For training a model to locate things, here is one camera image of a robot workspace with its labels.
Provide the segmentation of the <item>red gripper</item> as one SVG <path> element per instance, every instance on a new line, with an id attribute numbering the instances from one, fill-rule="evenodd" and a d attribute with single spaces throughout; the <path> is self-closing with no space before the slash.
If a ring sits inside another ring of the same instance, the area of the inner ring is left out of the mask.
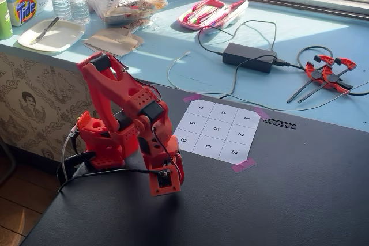
<path id="1" fill-rule="evenodd" d="M 146 168 L 148 170 L 158 170 L 164 166 L 173 166 L 178 175 L 178 182 L 182 185 L 185 180 L 185 172 L 177 137 L 171 135 L 167 142 L 163 142 L 159 139 L 157 131 L 152 130 L 150 138 L 152 140 L 148 142 L 144 137 L 138 136 L 138 143 Z"/>

